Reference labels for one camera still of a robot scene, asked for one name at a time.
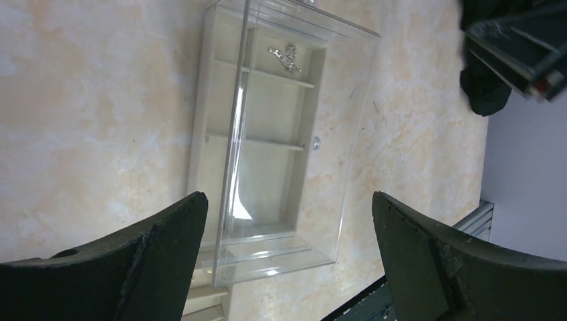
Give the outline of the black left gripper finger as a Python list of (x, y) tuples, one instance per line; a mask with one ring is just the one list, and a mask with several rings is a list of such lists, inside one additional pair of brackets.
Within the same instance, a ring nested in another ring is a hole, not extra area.
[(551, 101), (566, 89), (566, 5), (474, 23), (470, 52), (525, 97)]

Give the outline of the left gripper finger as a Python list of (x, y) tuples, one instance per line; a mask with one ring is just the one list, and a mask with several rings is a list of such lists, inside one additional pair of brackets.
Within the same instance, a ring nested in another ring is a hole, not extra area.
[(1, 264), (2, 320), (180, 320), (208, 211), (195, 192), (47, 259)]
[(372, 216), (399, 320), (565, 320), (566, 262), (468, 235), (375, 192)]

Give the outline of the beige ring-slot tray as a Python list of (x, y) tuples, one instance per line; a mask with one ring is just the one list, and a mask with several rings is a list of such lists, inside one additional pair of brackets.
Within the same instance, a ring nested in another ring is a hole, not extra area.
[(230, 292), (212, 285), (214, 249), (199, 250), (181, 320), (227, 320)]

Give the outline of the beige compartment tray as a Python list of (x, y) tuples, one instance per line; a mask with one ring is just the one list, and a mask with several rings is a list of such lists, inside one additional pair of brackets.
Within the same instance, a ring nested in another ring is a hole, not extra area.
[[(302, 72), (267, 51), (290, 43)], [(286, 1), (206, 10), (188, 177), (209, 200), (202, 247), (219, 230), (236, 239), (295, 231), (327, 49)]]

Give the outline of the clear acrylic box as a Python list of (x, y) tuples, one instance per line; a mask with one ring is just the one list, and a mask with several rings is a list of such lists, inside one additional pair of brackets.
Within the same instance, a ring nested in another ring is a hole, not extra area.
[(311, 1), (209, 1), (188, 189), (213, 286), (334, 263), (379, 34)]

